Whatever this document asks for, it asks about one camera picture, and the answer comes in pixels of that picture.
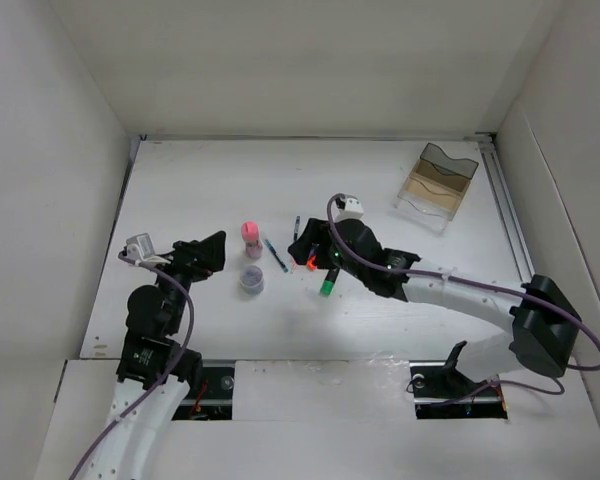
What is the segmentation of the dark blue pen refill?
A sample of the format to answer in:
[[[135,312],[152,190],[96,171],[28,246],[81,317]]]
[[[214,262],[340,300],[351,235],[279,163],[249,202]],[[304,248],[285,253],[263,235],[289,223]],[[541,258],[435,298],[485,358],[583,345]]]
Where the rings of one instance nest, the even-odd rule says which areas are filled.
[[[296,241],[299,237],[299,228],[300,228],[300,216],[296,216],[294,222],[294,230],[293,230],[293,240]]]

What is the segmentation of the blue gel pen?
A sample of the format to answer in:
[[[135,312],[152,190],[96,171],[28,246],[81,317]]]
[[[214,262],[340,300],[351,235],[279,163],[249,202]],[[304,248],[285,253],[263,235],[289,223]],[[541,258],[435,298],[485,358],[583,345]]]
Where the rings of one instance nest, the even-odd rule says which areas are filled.
[[[263,241],[264,241],[264,244],[267,247],[268,251],[272,254],[272,256],[274,257],[275,261],[280,266],[280,268],[282,269],[282,271],[285,272],[285,273],[288,273],[289,272],[289,268],[284,263],[284,261],[281,259],[281,257],[279,256],[278,252],[276,251],[276,249],[274,248],[274,246],[272,245],[272,243],[269,241],[269,239],[264,238]]]

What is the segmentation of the pink capped marker tube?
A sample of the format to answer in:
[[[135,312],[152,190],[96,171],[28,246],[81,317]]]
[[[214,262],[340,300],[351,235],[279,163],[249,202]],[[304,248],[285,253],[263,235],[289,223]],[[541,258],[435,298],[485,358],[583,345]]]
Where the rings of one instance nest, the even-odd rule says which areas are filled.
[[[251,259],[262,255],[259,227],[255,222],[247,221],[241,226],[241,237],[245,244],[245,254]]]

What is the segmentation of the clear paperclip jar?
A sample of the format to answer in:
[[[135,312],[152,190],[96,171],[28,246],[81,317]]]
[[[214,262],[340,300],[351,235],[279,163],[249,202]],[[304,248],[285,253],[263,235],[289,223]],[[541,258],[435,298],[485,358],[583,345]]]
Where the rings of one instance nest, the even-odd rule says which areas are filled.
[[[256,265],[246,266],[240,273],[239,286],[247,295],[259,295],[264,290],[263,271]]]

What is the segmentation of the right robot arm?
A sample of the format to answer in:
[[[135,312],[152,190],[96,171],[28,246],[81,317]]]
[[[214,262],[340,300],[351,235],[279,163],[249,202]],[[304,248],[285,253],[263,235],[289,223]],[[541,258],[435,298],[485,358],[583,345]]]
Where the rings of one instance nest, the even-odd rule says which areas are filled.
[[[510,287],[461,279],[415,253],[383,247],[358,219],[329,224],[312,218],[288,252],[300,265],[343,270],[378,296],[444,307],[499,328],[491,338],[453,347],[442,369],[453,393],[511,370],[560,378],[569,367],[581,318],[549,277],[534,275]]]

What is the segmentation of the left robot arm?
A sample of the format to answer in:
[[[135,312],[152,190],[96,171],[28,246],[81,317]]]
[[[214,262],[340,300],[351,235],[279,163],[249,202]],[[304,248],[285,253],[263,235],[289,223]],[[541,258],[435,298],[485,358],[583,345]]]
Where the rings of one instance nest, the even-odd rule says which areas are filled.
[[[106,425],[81,456],[73,479],[144,479],[169,422],[202,387],[203,361],[189,349],[195,325],[192,284],[223,270],[226,233],[176,241],[156,253],[148,234],[127,239],[118,254],[155,275],[128,297],[124,337]]]

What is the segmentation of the orange cap black highlighter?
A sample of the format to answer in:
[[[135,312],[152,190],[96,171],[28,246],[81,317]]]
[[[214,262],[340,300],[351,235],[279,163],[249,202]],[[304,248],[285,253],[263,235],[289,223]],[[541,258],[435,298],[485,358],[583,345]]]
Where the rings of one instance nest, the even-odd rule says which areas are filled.
[[[307,260],[306,267],[310,271],[315,271],[317,269],[317,266],[315,265],[315,260],[316,260],[315,255],[310,256],[309,259]]]

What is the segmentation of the green cap black highlighter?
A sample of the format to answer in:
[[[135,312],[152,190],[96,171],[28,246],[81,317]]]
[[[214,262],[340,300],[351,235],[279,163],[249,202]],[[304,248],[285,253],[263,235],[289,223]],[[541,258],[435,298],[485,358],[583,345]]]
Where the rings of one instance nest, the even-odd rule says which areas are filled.
[[[327,272],[326,277],[320,288],[320,294],[322,296],[329,297],[331,295],[333,288],[335,286],[336,280],[338,278],[339,271],[340,271],[339,268],[332,268]]]

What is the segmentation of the tiered clear desk organizer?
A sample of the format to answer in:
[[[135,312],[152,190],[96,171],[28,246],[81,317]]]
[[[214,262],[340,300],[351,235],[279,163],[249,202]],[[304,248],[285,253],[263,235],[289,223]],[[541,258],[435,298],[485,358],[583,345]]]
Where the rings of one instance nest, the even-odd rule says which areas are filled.
[[[429,142],[398,190],[394,207],[440,235],[454,219],[478,167],[477,161],[449,156],[441,146]]]

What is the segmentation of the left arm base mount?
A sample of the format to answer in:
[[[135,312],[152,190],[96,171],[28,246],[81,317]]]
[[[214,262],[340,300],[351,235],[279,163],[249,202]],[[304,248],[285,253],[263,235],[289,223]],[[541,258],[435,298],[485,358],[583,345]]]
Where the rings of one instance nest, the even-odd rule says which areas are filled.
[[[207,363],[202,380],[177,407],[174,421],[228,421],[232,419],[234,363]]]

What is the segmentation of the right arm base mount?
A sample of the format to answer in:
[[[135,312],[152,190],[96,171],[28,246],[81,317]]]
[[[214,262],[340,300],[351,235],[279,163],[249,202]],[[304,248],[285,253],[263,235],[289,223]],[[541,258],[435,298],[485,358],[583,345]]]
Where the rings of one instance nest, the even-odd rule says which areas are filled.
[[[467,341],[457,343],[445,360],[409,362],[405,391],[413,396],[418,420],[508,419],[501,389],[474,382],[457,369]]]

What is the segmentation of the aluminium rail right side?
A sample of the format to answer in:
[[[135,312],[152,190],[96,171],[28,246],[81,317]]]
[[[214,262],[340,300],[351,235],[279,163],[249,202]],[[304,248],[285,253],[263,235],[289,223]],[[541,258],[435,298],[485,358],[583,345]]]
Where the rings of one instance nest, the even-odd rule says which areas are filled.
[[[535,274],[535,268],[526,245],[521,224],[514,203],[506,184],[496,145],[493,137],[479,135],[475,138],[482,157],[486,174],[495,198],[496,208],[503,224],[510,250],[518,275],[522,281],[528,282]]]

